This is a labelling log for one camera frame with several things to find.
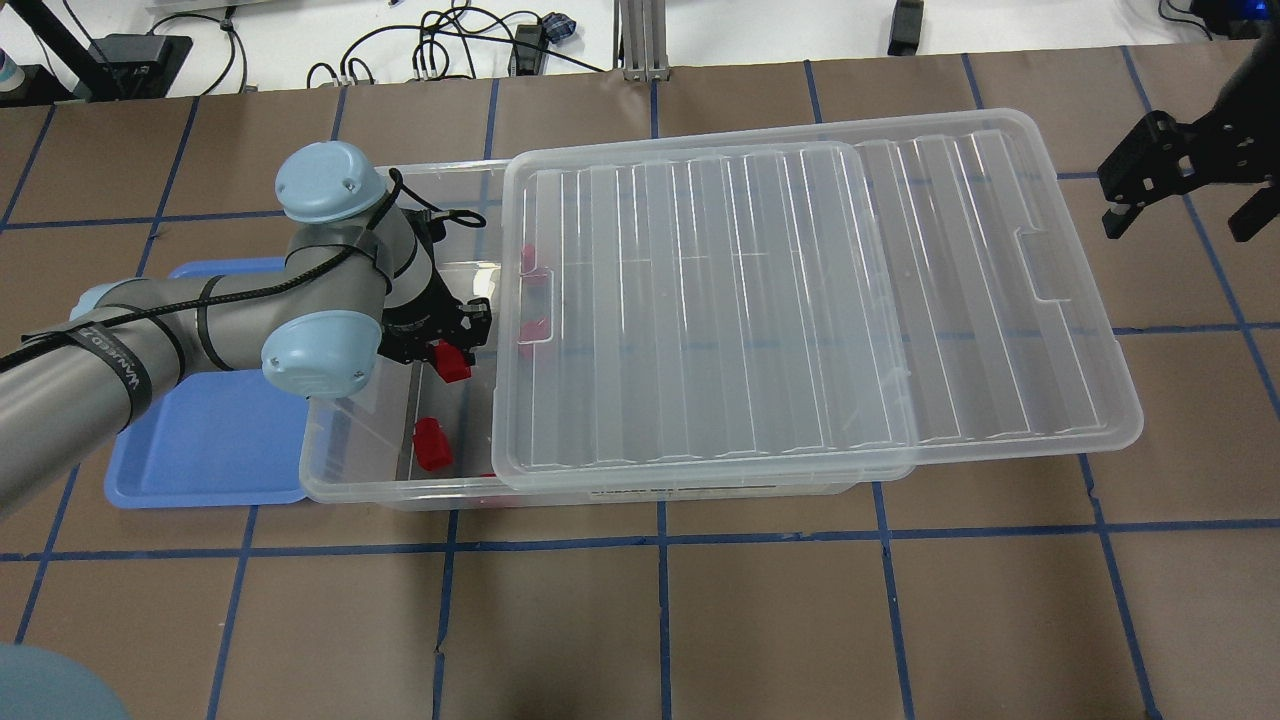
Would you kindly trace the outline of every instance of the light blue round object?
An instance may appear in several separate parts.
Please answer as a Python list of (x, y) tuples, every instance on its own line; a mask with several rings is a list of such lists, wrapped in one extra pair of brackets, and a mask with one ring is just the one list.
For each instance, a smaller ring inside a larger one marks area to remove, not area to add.
[(136, 279), (138, 278), (125, 278), (123, 281), (115, 281), (114, 283), (96, 284), (86, 290), (84, 292), (81, 293), (81, 299), (76, 302), (76, 307), (72, 307), (72, 316), (68, 318), (68, 320), (74, 320), (76, 318), (79, 318), (84, 313), (88, 313), (90, 310), (97, 307), (97, 304), (102, 301), (102, 296), (105, 296), (108, 292), (111, 292), (116, 287), (127, 282), (133, 282)]
[(355, 395), (374, 372), (383, 328), (353, 310), (324, 310), (275, 328), (262, 343), (262, 374), (302, 397)]
[(120, 698), (83, 665), (55, 652), (0, 644), (5, 720), (129, 720)]
[(364, 213), (387, 193), (374, 164), (349, 142), (312, 142), (280, 165), (275, 197), (289, 218), (330, 223)]

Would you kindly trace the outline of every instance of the plastic storage box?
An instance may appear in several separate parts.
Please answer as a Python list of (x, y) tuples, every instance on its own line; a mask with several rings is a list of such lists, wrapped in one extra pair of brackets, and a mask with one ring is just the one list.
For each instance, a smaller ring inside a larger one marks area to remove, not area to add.
[[(312, 497), (832, 492), (1140, 432), (1057, 176), (1020, 113), (536, 151), (419, 168), (415, 188), (493, 219), (499, 176), (506, 242), (442, 252), (457, 293), (467, 273), (476, 295), (497, 288), (493, 354), (465, 387), (399, 368), (369, 397), (314, 402)], [(477, 196), (449, 197), (468, 184)], [(465, 487), (424, 483), (406, 427), (453, 407)]]

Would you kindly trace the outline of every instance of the blue grid line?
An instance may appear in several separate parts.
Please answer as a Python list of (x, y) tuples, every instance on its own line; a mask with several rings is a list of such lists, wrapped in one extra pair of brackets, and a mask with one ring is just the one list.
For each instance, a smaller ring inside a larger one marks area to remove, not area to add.
[(1262, 530), (1280, 528), (1280, 518), (1240, 520), (1157, 520), (1153, 523), (1107, 523), (1108, 533), (1167, 533), (1187, 530)]
[(283, 218), (284, 210), (242, 210), (239, 213), (205, 213), (192, 215), (165, 215), (165, 223), (196, 223), (202, 220), (247, 220), (252, 218)]
[(76, 478), (79, 475), (79, 465), (72, 468), (63, 486), (63, 496), (58, 501), (58, 511), (54, 512), (54, 521), (49, 525), (49, 536), (45, 537), (45, 550), (40, 553), (40, 565), (36, 566), (36, 577), (31, 580), (31, 592), (27, 593), (27, 605), (22, 609), (22, 620), (18, 621), (18, 632), (13, 635), (13, 644), (22, 644), (27, 638), (27, 628), (31, 626), (31, 616), (36, 612), (36, 601), (40, 600), (40, 588), (45, 584), (45, 573), (49, 570), (50, 556), (54, 553), (54, 543), (58, 542), (58, 532), (63, 528), (63, 519), (67, 518), (67, 506), (72, 500), (72, 491), (76, 489)]
[(342, 131), (342, 114), (347, 109), (347, 86), (338, 88), (338, 108), (333, 113), (333, 129), (329, 131), (329, 140), (338, 140)]
[(658, 140), (662, 131), (658, 127), (658, 81), (649, 81), (649, 138)]
[(50, 105), (49, 113), (45, 114), (45, 123), (40, 126), (40, 133), (36, 136), (36, 142), (31, 146), (31, 152), (27, 154), (27, 164), (22, 167), (22, 174), (18, 176), (18, 184), (13, 186), (13, 195), (9, 196), (9, 205), (4, 209), (4, 217), (0, 217), (0, 228), (6, 228), (9, 225), (9, 218), (13, 217), (13, 209), (18, 206), (18, 196), (22, 195), (22, 188), (27, 184), (27, 177), (31, 176), (31, 168), (36, 164), (36, 155), (40, 154), (40, 146), (45, 143), (45, 136), (49, 135), (49, 126), (54, 122), (55, 110), (58, 110), (58, 105)]
[[(1137, 523), (1071, 524), (1071, 525), (1007, 525), (996, 528), (910, 528), (890, 530), (891, 539), (965, 539), (1089, 534), (1100, 530), (1112, 534), (1211, 532), (1211, 530), (1266, 530), (1280, 529), (1280, 518), (1239, 518), (1224, 520), (1149, 520)], [(554, 541), (488, 541), (458, 543), (461, 552), (526, 552), (543, 550), (589, 550), (600, 547), (637, 547), (673, 544), (763, 544), (800, 542), (874, 542), (879, 530), (822, 530), (815, 533), (708, 533), (684, 536), (622, 536), (602, 538), (571, 538)], [(347, 546), (255, 547), (250, 557), (315, 557), (340, 555), (412, 555), (447, 552), (448, 544), (393, 543)], [(50, 562), (76, 562), (92, 560), (174, 560), (239, 557), (234, 547), (177, 548), (177, 550), (83, 550), (55, 551), (47, 555)], [(38, 562), (44, 552), (4, 552), (0, 562)]]
[(969, 59), (968, 53), (960, 54), (960, 63), (964, 64), (964, 77), (969, 81), (969, 94), (973, 95), (973, 106), (982, 110), (987, 104), (982, 101), (982, 90), (978, 88), (978, 76), (973, 73), (973, 60)]
[(1012, 525), (1005, 528), (925, 528), (890, 530), (892, 539), (1018, 538), (1076, 536), (1097, 532), (1096, 525)]
[(164, 218), (165, 205), (169, 204), (169, 193), (173, 192), (173, 182), (178, 179), (178, 168), (182, 165), (182, 156), (187, 152), (187, 141), (191, 140), (191, 128), (196, 124), (196, 113), (200, 110), (200, 97), (191, 100), (191, 110), (187, 113), (187, 124), (182, 128), (182, 137), (178, 140), (178, 151), (173, 155), (173, 164), (169, 165), (169, 177), (164, 183), (164, 192), (160, 193), (160, 204), (156, 205), (155, 218), (151, 220), (151, 229), (147, 231), (147, 243), (142, 246), (142, 258), (138, 260), (138, 269), (134, 273), (141, 277), (151, 256), (151, 247), (155, 245), (160, 232), (160, 222)]
[(671, 720), (671, 573), (668, 571), (667, 503), (658, 514), (658, 665), (662, 676), (662, 720)]
[(45, 228), (90, 228), (102, 225), (145, 225), (154, 220), (154, 215), (145, 218), (101, 218), (90, 220), (41, 220), (38, 223), (12, 223), (5, 225), (8, 231), (38, 231)]
[(818, 82), (813, 77), (813, 63), (804, 61), (804, 79), (809, 86), (809, 105), (813, 108), (813, 122), (822, 124), (822, 104), (818, 102)]
[(255, 547), (252, 557), (314, 557), (330, 555), (407, 555), (421, 552), (444, 552), (443, 542), (404, 542), (388, 544), (330, 544), (298, 547)]
[(1116, 596), (1116, 610), (1120, 612), (1120, 625), (1124, 628), (1124, 639), (1129, 646), (1129, 659), (1133, 661), (1134, 675), (1138, 679), (1138, 692), (1142, 693), (1142, 703), (1147, 710), (1149, 720), (1164, 720), (1156, 707), (1156, 697), (1151, 692), (1151, 680), (1147, 678), (1147, 664), (1142, 659), (1142, 648), (1138, 646), (1138, 633), (1133, 628), (1133, 616), (1129, 614), (1129, 600), (1125, 597), (1124, 583), (1120, 580), (1120, 565), (1116, 562), (1115, 550), (1111, 547), (1111, 534), (1107, 532), (1107, 520), (1102, 512), (1102, 501), (1094, 495), (1093, 468), (1089, 465), (1087, 455), (1079, 455), (1080, 474), (1084, 477), (1084, 491), (1093, 506), (1093, 521), (1097, 525), (1098, 539), (1102, 544), (1102, 556), (1107, 562), (1107, 575), (1111, 578), (1111, 591)]
[(1249, 356), (1253, 357), (1253, 365), (1258, 369), (1258, 377), (1262, 379), (1262, 387), (1266, 388), (1267, 398), (1271, 401), (1271, 410), (1275, 413), (1276, 418), (1280, 419), (1280, 395), (1276, 393), (1276, 386), (1271, 382), (1271, 373), (1267, 372), (1267, 364), (1262, 359), (1258, 343), (1253, 340), (1253, 331), (1249, 329), (1249, 324), (1244, 320), (1244, 310), (1240, 307), (1240, 302), (1235, 299), (1235, 291), (1231, 290), (1231, 283), (1226, 278), (1226, 269), (1222, 268), (1222, 261), (1219, 260), (1217, 252), (1213, 250), (1213, 243), (1208, 238), (1208, 232), (1204, 229), (1204, 222), (1201, 220), (1199, 213), (1196, 210), (1196, 204), (1192, 202), (1189, 195), (1183, 196), (1183, 204), (1187, 206), (1187, 213), (1192, 217), (1192, 224), (1196, 225), (1196, 234), (1199, 236), (1201, 246), (1204, 249), (1204, 254), (1208, 255), (1210, 264), (1213, 265), (1213, 274), (1217, 275), (1217, 282), (1222, 286), (1222, 293), (1226, 296), (1226, 304), (1231, 306), (1231, 314), (1235, 316), (1240, 333), (1244, 336), (1244, 345), (1249, 348)]
[(248, 551), (253, 547), (253, 528), (257, 525), (257, 505), (250, 506), (244, 519), (244, 536), (241, 538), (239, 560), (236, 562), (236, 579), (232, 580), (230, 601), (227, 603), (227, 620), (223, 623), (223, 639), (218, 646), (218, 664), (214, 665), (214, 684), (209, 691), (209, 711), (205, 720), (218, 716), (218, 702), (223, 694), (223, 678), (227, 674), (227, 655), (232, 648), (232, 633), (236, 632), (236, 611), (239, 609), (241, 591), (244, 588), (244, 569), (248, 566)]
[(485, 120), (484, 131), (484, 159), (493, 160), (493, 128), (498, 119), (498, 78), (493, 78), (489, 87), (489, 119)]
[(449, 530), (445, 536), (444, 573), (440, 579), (440, 616), (435, 630), (435, 671), (431, 676), (431, 720), (440, 717), (444, 700), (444, 641), (449, 637), (449, 610), (453, 606), (453, 561), (458, 543), (458, 511), (449, 510)]
[(1147, 87), (1142, 85), (1142, 77), (1138, 76), (1138, 65), (1133, 61), (1133, 53), (1129, 47), (1121, 46), (1120, 54), (1124, 55), (1124, 65), (1129, 69), (1129, 79), (1133, 81), (1133, 87), (1138, 91), (1138, 99), (1142, 100), (1142, 109), (1144, 113), (1149, 113), (1151, 97), (1147, 95)]
[(239, 557), (234, 547), (187, 547), (175, 550), (65, 550), (51, 552), (50, 560), (76, 562), (83, 560), (180, 560), (201, 557)]
[(1240, 325), (1235, 323), (1215, 323), (1208, 325), (1152, 325), (1149, 328), (1111, 328), (1117, 336), (1129, 334), (1188, 334), (1188, 333), (1234, 333)]
[(888, 600), (888, 623), (893, 633), (893, 657), (897, 660), (897, 684), (902, 694), (902, 715), (906, 720), (915, 720), (911, 674), (906, 665), (906, 639), (902, 637), (902, 611), (897, 605), (897, 580), (893, 577), (892, 533), (888, 529), (888, 512), (884, 510), (884, 489), (881, 483), (872, 483), (872, 496), (876, 498), (876, 527), (881, 542), (881, 564), (884, 569), (884, 593)]

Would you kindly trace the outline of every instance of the black tape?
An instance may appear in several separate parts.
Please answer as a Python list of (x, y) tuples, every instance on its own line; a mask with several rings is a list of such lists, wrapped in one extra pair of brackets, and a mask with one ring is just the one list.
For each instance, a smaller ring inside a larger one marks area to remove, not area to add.
[(147, 369), (142, 366), (138, 356), (111, 331), (102, 327), (101, 323), (91, 323), (67, 331), (67, 337), (97, 355), (120, 378), (120, 384), (129, 393), (129, 419), (124, 427), (147, 411), (147, 407), (151, 406), (151, 375), (147, 374)]
[[(200, 291), (200, 300), (209, 300), (209, 297), (214, 293), (214, 286), (218, 284), (218, 281), (225, 277), (227, 275), (214, 275), (209, 278), (209, 282), (205, 283), (205, 290)], [(201, 305), (196, 309), (196, 334), (200, 336), (200, 347), (205, 350), (205, 355), (215, 368), (219, 370), (234, 370), (234, 368), (224, 363), (223, 359), (218, 356), (218, 351), (214, 350), (214, 341), (209, 337), (209, 305)]]

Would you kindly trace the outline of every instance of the black device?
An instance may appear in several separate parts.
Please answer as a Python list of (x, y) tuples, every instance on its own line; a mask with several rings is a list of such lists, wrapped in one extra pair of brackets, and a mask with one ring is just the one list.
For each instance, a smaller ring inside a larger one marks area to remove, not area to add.
[(516, 40), (518, 42), (527, 42), (535, 46), (536, 50), (534, 47), (512, 45), (507, 74), (511, 77), (543, 74), (543, 68), (547, 65), (547, 53), (544, 50), (547, 50), (549, 38), (541, 23), (516, 26)]
[(111, 33), (96, 38), (88, 50), (116, 79), (124, 97), (140, 99), (169, 94), (191, 46), (191, 38), (180, 35)]
[(1111, 202), (1102, 217), (1107, 237), (1124, 234), (1152, 202), (1213, 183), (1263, 183), (1228, 219), (1238, 242), (1257, 234), (1280, 215), (1276, 97), (1280, 40), (1268, 27), (1208, 113), (1193, 123), (1179, 123), (1164, 110), (1148, 113), (1102, 161), (1098, 182)]
[(1271, 22), (1266, 0), (1192, 0), (1188, 12), (1204, 20), (1210, 32), (1231, 40), (1262, 37)]
[(888, 31), (890, 55), (915, 55), (924, 26), (924, 0), (897, 0)]
[(0, 92), (0, 108), (52, 105), (74, 97), (44, 65), (22, 65), (22, 72), (26, 76), (22, 85)]

